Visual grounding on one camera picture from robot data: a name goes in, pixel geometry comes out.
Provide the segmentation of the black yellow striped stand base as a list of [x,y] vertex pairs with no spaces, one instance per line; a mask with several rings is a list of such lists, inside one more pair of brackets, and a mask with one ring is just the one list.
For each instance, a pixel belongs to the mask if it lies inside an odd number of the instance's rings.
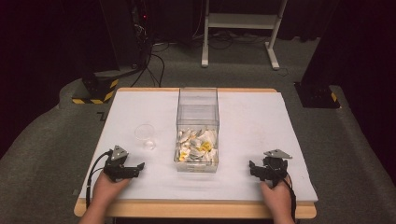
[[113,96],[118,82],[114,77],[97,77],[94,73],[86,73],[72,95],[72,102],[77,105],[106,104]]

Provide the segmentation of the person's right hand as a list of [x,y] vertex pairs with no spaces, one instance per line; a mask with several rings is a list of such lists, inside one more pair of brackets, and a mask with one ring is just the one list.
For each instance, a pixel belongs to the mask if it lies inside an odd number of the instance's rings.
[[261,182],[263,201],[269,208],[272,217],[292,217],[289,185],[290,178],[288,176],[273,188],[269,188],[265,182]]

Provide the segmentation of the clear plastic cup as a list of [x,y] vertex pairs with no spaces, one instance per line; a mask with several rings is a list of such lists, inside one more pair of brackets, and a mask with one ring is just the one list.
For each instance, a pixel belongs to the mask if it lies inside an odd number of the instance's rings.
[[134,131],[135,138],[141,142],[145,150],[153,150],[156,147],[154,135],[154,127],[150,124],[141,124]]

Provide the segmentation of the clear plastic box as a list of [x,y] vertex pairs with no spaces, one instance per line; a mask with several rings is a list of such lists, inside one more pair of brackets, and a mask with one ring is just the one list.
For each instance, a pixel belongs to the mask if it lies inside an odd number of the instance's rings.
[[[218,132],[219,147],[219,99],[217,88],[181,88],[177,102],[177,132],[191,128],[214,129]],[[179,172],[215,173],[217,162],[175,161]]]

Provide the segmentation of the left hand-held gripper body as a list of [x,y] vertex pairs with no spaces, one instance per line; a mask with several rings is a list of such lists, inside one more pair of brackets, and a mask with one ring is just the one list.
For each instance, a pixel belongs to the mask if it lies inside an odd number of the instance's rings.
[[129,153],[120,146],[115,146],[110,151],[110,156],[105,163],[104,173],[112,182],[119,182],[122,179],[133,177],[131,169],[124,166],[128,155]]

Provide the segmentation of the white metal stand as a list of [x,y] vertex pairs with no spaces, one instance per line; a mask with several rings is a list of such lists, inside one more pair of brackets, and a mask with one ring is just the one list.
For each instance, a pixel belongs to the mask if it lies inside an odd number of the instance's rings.
[[279,70],[280,65],[274,52],[274,44],[287,3],[288,0],[280,0],[278,12],[273,15],[230,14],[212,13],[209,9],[210,0],[205,0],[205,24],[201,66],[208,67],[209,65],[208,34],[210,28],[256,29],[272,31],[270,40],[265,42],[264,46],[272,68],[274,70]]

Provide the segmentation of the black computer tower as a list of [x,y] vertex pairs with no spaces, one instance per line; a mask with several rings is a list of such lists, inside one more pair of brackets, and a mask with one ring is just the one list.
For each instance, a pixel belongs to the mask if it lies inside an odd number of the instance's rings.
[[149,51],[144,0],[100,0],[117,67],[139,71]]

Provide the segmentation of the pile of white yellow packets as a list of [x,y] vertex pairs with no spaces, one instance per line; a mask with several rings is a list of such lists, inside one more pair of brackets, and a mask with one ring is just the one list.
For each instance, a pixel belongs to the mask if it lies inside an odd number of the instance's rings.
[[217,162],[218,160],[218,132],[216,130],[187,128],[177,132],[175,161]]

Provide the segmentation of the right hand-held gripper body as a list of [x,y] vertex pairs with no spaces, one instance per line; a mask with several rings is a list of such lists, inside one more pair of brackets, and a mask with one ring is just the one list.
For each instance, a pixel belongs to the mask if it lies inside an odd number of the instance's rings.
[[281,149],[266,151],[264,155],[264,173],[261,181],[268,181],[275,187],[288,175],[288,159],[291,159],[291,155]]

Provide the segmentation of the white table mat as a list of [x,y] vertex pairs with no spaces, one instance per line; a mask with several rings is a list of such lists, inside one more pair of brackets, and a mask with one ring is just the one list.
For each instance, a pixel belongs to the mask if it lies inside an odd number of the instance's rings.
[[[176,90],[117,91],[92,164],[101,167],[114,146],[127,150],[126,165],[145,167],[124,199],[258,201],[259,179],[248,162],[262,164],[264,152],[281,149],[291,155],[288,172],[300,202],[318,196],[311,184],[288,111],[279,92],[219,93],[219,166],[214,174],[179,172],[174,163],[177,122]],[[141,124],[154,127],[156,147],[145,150],[134,136]]]

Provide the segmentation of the person's left hand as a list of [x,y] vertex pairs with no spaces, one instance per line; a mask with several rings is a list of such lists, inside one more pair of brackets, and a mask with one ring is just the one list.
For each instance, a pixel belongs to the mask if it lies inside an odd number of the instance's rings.
[[130,182],[130,179],[113,182],[104,172],[101,172],[93,188],[91,205],[103,208],[110,206]]

